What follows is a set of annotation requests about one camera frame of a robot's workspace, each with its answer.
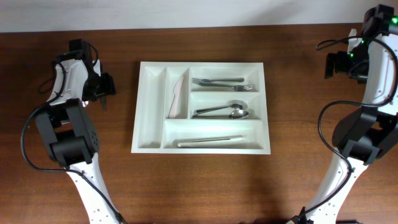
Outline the small silver teaspoon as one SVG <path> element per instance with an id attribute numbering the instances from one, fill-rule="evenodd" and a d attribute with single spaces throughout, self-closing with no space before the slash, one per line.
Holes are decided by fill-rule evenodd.
<path id="1" fill-rule="evenodd" d="M 89 104 L 89 101 L 83 101 L 83 102 L 82 102 L 82 105 L 83 105 L 84 108 L 87 107 L 88 104 Z"/>

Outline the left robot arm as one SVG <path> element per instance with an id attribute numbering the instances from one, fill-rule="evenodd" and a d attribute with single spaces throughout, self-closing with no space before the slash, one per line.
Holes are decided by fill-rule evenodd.
<path id="1" fill-rule="evenodd" d="M 69 42 L 69 51 L 52 62 L 49 99 L 32 117 L 57 172 L 69 175 L 90 223 L 125 223 L 106 189 L 99 166 L 100 141 L 85 108 L 91 101 L 115 95 L 113 78 L 102 71 L 97 50 L 83 39 Z"/>

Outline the white plastic cutlery tray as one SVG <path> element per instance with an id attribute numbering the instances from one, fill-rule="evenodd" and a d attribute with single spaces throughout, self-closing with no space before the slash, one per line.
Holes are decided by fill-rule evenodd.
<path id="1" fill-rule="evenodd" d="M 169 119 L 174 87 L 184 76 L 177 115 Z M 213 82 L 254 85 L 252 91 L 200 86 L 192 78 L 244 78 L 244 82 Z M 246 119 L 193 119 L 193 112 L 223 106 L 231 100 L 244 101 Z M 199 115 L 227 115 L 226 108 Z M 244 142 L 224 148 L 179 148 L 175 140 L 245 136 Z M 262 63 L 141 62 L 136 115 L 132 135 L 133 153 L 159 154 L 270 154 L 267 102 Z"/>

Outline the silver tablespoon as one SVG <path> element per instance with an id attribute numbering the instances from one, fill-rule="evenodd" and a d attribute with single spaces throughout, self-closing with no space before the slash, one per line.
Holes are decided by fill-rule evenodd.
<path id="1" fill-rule="evenodd" d="M 246 110 L 233 110 L 227 115 L 214 115 L 214 116 L 203 116 L 193 115 L 193 119 L 246 119 L 249 116 L 249 112 Z"/>
<path id="2" fill-rule="evenodd" d="M 226 108 L 246 110 L 248 108 L 248 105 L 244 101 L 241 101 L 241 100 L 231 100 L 223 106 L 216 106 L 216 107 L 211 107 L 211 108 L 203 108 L 203 109 L 195 110 L 193 112 L 193 114 L 199 115 L 199 114 L 216 111 L 216 110 L 222 110 L 222 109 L 226 109 Z"/>

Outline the white plastic knife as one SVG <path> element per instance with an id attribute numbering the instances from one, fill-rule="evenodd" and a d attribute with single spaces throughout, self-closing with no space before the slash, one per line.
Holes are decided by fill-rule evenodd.
<path id="1" fill-rule="evenodd" d="M 174 93 L 174 98 L 170 107 L 170 111 L 169 111 L 169 119 L 174 119 L 177 115 L 177 106 L 178 106 L 178 101 L 179 101 L 179 96 L 180 96 L 180 92 L 182 89 L 182 85 L 183 85 L 183 81 L 184 81 L 184 76 L 181 76 L 175 87 L 173 90 Z"/>

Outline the small dark teaspoon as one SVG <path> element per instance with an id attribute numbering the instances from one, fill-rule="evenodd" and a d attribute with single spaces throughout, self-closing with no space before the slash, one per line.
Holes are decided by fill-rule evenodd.
<path id="1" fill-rule="evenodd" d="M 103 96 L 103 97 L 101 98 L 101 105 L 102 105 L 103 111 L 106 111 L 107 106 L 106 106 L 106 97 L 105 97 L 105 96 Z"/>

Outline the silver fork slanted handle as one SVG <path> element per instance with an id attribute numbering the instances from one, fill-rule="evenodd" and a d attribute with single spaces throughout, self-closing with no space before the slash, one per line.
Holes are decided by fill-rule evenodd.
<path id="1" fill-rule="evenodd" d="M 200 86 L 225 87 L 225 88 L 230 88 L 234 91 L 252 91 L 252 90 L 254 90 L 254 85 L 227 85 L 227 84 L 205 83 L 205 82 L 200 82 L 199 85 Z"/>

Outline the silver fork with round handle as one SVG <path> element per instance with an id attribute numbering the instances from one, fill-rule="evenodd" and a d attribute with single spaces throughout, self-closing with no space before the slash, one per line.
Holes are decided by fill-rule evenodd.
<path id="1" fill-rule="evenodd" d="M 199 79 L 199 78 L 192 78 L 193 82 L 206 82 L 206 83 L 213 83 L 213 82 L 244 82 L 244 78 L 222 78 L 222 79 Z"/>

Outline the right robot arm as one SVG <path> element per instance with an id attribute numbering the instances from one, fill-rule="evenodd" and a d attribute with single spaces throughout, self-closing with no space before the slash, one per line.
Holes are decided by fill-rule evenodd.
<path id="1" fill-rule="evenodd" d="M 334 101 L 326 109 L 346 104 L 357 109 L 336 125 L 331 143 L 333 157 L 313 200 L 289 223 L 336 223 L 351 188 L 376 159 L 397 145 L 397 15 L 379 4 L 366 11 L 360 32 L 325 40 L 316 49 L 339 43 L 348 48 L 326 57 L 325 78 L 345 73 L 366 85 L 363 100 Z"/>

